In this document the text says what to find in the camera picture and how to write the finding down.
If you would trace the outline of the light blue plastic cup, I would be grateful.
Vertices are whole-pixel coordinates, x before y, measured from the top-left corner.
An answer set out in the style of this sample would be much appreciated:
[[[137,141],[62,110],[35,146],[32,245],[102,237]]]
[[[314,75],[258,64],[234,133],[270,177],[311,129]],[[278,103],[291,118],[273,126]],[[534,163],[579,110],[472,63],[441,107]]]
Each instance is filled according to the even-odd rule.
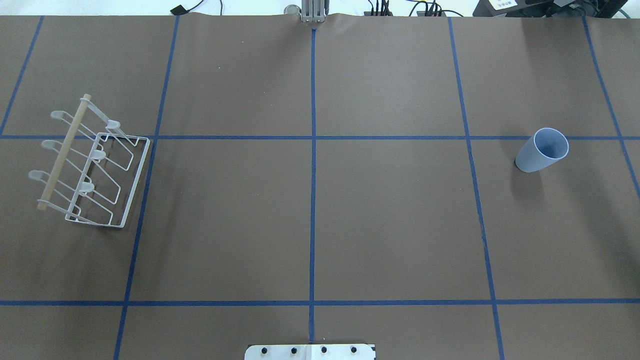
[[[515,166],[524,173],[535,173],[567,157],[570,144],[557,129],[538,129],[519,150]]]

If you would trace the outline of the brown paper table cover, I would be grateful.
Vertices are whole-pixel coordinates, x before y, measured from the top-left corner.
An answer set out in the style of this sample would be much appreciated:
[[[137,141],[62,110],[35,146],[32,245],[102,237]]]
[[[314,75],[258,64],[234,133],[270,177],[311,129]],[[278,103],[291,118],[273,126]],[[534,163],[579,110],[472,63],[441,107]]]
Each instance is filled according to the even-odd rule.
[[[151,140],[124,228],[37,209],[83,94]],[[638,19],[2,16],[3,360],[352,342],[639,358]]]

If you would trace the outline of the small black adapter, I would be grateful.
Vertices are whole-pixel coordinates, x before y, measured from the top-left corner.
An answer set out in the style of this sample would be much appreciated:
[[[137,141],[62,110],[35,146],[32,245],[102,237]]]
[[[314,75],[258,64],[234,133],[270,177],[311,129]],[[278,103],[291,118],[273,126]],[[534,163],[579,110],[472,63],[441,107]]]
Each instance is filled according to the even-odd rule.
[[[170,9],[170,13],[173,16],[182,16],[182,15],[188,14],[189,11],[187,9],[185,9],[185,7],[183,7],[183,5],[178,5],[176,7],[173,7],[172,9]]]

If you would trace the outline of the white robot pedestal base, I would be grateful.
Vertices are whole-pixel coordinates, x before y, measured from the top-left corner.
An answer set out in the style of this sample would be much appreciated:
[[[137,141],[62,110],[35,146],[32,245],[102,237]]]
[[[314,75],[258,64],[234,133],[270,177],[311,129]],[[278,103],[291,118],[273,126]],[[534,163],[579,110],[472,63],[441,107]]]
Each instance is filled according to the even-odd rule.
[[[247,347],[245,360],[375,360],[373,344],[256,344]]]

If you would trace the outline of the black laptop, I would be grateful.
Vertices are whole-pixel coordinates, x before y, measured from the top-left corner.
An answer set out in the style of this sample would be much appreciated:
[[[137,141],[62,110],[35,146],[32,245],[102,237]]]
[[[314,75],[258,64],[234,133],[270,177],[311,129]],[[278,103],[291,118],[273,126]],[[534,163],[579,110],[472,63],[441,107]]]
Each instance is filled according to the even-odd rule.
[[[626,0],[478,0],[474,18],[601,18],[631,19]]]

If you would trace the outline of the silver aluminium frame post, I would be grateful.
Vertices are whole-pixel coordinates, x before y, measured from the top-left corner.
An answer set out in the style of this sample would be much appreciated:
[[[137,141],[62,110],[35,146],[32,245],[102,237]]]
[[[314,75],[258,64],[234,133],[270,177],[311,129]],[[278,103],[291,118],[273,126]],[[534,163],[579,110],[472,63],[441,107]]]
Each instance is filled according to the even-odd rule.
[[[324,23],[329,7],[329,0],[302,0],[300,10],[302,23]]]

